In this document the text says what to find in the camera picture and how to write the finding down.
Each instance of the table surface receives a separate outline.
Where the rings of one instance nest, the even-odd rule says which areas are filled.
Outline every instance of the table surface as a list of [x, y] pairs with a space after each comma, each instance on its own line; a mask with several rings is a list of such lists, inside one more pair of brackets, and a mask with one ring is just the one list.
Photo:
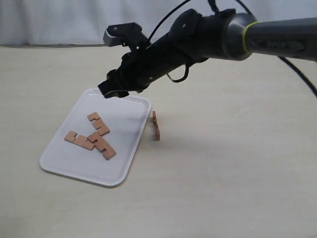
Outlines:
[[[154, 82], [141, 96], [161, 141], [147, 125], [117, 188], [43, 171], [75, 102], [125, 51], [0, 48], [0, 238], [317, 237], [317, 102], [276, 57]], [[317, 84], [317, 65], [295, 62]]]

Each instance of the plastic tray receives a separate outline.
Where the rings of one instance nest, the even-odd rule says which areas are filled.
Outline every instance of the plastic tray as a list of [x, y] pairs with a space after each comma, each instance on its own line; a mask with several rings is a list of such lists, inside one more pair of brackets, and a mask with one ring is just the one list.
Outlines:
[[[72, 177], [104, 186], [122, 183], [137, 150], [151, 102], [143, 97], [105, 99], [99, 89], [85, 91], [40, 158], [41, 167], [51, 173]], [[114, 148], [116, 155], [106, 160], [102, 153], [64, 140], [72, 130], [89, 136], [95, 132], [87, 115], [98, 112], [110, 133], [103, 138]]]

